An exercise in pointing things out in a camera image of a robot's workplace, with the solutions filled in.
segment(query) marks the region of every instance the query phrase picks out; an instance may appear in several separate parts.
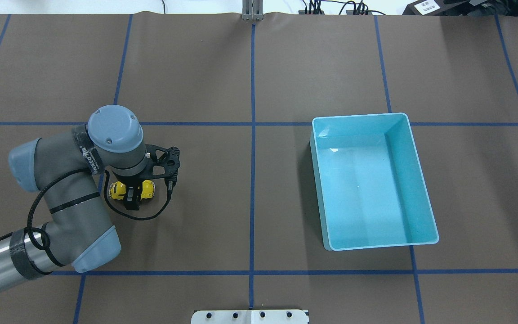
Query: brown table surface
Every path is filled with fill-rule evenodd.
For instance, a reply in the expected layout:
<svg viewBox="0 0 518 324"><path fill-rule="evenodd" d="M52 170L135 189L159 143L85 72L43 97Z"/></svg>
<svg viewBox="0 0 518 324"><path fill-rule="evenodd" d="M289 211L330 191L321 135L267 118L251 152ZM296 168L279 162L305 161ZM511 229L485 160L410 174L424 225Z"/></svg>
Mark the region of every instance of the brown table surface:
<svg viewBox="0 0 518 324"><path fill-rule="evenodd" d="M169 208L114 214L115 260L1 293L0 323L180 324L249 307L318 324L518 323L518 18L0 16L0 235L35 198L9 150L113 103L146 143L181 149ZM440 242L328 252L311 119L399 111Z"/></svg>

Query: gray joint cap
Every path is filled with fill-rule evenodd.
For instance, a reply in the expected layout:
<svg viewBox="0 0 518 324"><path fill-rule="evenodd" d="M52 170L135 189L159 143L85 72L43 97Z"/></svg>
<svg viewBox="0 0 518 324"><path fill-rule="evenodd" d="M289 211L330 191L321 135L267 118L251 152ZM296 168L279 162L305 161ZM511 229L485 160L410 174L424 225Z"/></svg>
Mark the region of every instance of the gray joint cap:
<svg viewBox="0 0 518 324"><path fill-rule="evenodd" d="M39 191L35 183L35 149L40 139L41 137L17 146L9 152L11 173L25 191Z"/></svg>
<svg viewBox="0 0 518 324"><path fill-rule="evenodd" d="M135 114L121 105L105 105L89 117L89 138L113 153L127 153L143 141L143 129Z"/></svg>

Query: black tape wrap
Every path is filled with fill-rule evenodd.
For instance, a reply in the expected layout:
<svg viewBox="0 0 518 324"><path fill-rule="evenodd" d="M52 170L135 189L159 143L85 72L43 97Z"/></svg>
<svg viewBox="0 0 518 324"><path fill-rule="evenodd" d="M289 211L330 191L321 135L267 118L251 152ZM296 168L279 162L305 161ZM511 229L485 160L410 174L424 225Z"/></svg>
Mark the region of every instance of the black tape wrap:
<svg viewBox="0 0 518 324"><path fill-rule="evenodd" d="M9 254L17 272L27 280L35 280L49 275L51 272L41 271L33 261L29 259L25 250L25 229L13 232L9 241Z"/></svg>
<svg viewBox="0 0 518 324"><path fill-rule="evenodd" d="M87 127L85 125L79 125L74 127L71 132L73 134L74 141L80 149L81 155L85 161L87 161L91 174L99 174L100 172L103 172L105 166L95 148L95 144L93 144L93 141L89 138Z"/></svg>
<svg viewBox="0 0 518 324"><path fill-rule="evenodd" d="M72 201L68 201L66 203L62 203L61 205L59 205L57 207L53 207L53 208L49 209L49 212L53 215L56 212L63 211L63 209L67 209L69 207L74 207L74 205L77 205L78 203L84 203L84 202L86 202L88 200L91 200L93 198L97 198L97 197L100 197L100 196L101 195L99 195L99 192L90 193L88 195L84 195L83 197L79 197L78 199L74 199Z"/></svg>

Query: black cable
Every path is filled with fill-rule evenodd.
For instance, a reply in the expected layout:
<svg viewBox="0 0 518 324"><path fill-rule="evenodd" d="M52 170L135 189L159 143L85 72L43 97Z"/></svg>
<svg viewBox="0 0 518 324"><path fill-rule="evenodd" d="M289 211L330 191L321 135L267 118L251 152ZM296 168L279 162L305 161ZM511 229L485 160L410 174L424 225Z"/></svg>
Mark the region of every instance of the black cable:
<svg viewBox="0 0 518 324"><path fill-rule="evenodd" d="M322 2L335 2L336 4L345 4L345 1L337 1L337 0L319 0Z"/></svg>
<svg viewBox="0 0 518 324"><path fill-rule="evenodd" d="M309 0L309 13L308 14L322 14L320 0Z"/></svg>
<svg viewBox="0 0 518 324"><path fill-rule="evenodd" d="M347 1L347 2L343 2L343 7L341 7L341 10L339 10L339 14L341 14L343 12L343 9L345 8L345 6L347 6L348 4L353 4L353 12L356 10L356 6L357 4L354 2L354 1Z"/></svg>
<svg viewBox="0 0 518 324"><path fill-rule="evenodd" d="M359 6L357 6L357 10L353 12L353 14L367 14L365 11L369 10L369 6L364 4L362 1L359 2Z"/></svg>
<svg viewBox="0 0 518 324"><path fill-rule="evenodd" d="M53 180L50 182L45 188L43 188L37 197L35 197L35 201L33 201L33 204L31 204L31 208L29 209L29 215L27 215L27 226L25 227L25 230L27 231L27 235L29 235L29 240L31 241L31 244L35 246L39 250L47 250L49 249L49 245L51 244L51 240L49 239L49 235L47 235L47 232L45 230L42 230L37 227L33 227L33 214L35 214L35 209L37 208L37 205L39 205L39 201L43 198L43 195L49 190L51 187L55 186L58 182L61 180L67 178L68 176L78 174L81 172L90 172L89 168L82 168L78 170L72 170L70 172L64 173L59 178ZM39 244L37 240L35 239L35 236L33 235L33 232L41 234L41 242L43 245Z"/></svg>
<svg viewBox="0 0 518 324"><path fill-rule="evenodd" d="M12 234L13 232L5 234L4 236L0 237L0 241L5 240L6 238L10 238Z"/></svg>
<svg viewBox="0 0 518 324"><path fill-rule="evenodd" d="M366 13L369 13L369 12L376 12L376 13L382 14L383 16L387 16L386 14L384 14L384 13L378 11L378 10L365 10L363 12L360 12L359 14L366 14Z"/></svg>
<svg viewBox="0 0 518 324"><path fill-rule="evenodd" d="M127 217L128 219L132 219L132 220L152 220L152 219L156 218L165 210L165 207L167 207L167 205L169 205L169 202L171 201L171 195L173 193L173 189L172 189L173 187L171 187L171 190L167 187L167 200L165 201L163 207L161 207L161 209L159 211L157 211L155 215L152 215L149 217L135 217L135 216L126 214L122 211L119 211L119 210L117 210L117 208L115 208L113 205L111 205L111 202L107 198L107 185L109 184L109 172L107 170L105 170L105 179L103 181L104 181L104 183L103 183L103 199L105 200L105 203L107 203L107 206L109 206L109 208L111 208L111 210L116 212L117 214Z"/></svg>

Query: white floor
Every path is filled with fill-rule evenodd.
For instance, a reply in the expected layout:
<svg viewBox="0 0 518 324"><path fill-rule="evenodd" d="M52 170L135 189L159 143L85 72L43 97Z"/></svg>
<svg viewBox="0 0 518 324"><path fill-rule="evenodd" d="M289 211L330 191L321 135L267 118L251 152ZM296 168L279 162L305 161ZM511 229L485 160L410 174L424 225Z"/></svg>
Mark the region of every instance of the white floor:
<svg viewBox="0 0 518 324"><path fill-rule="evenodd" d="M400 15L411 0L365 0L371 10ZM167 13L240 13L242 0L165 0ZM326 14L338 14L343 5L324 2ZM296 14L302 0L263 0L263 12ZM0 0L0 14L115 14L150 11L163 13L161 0Z"/></svg>

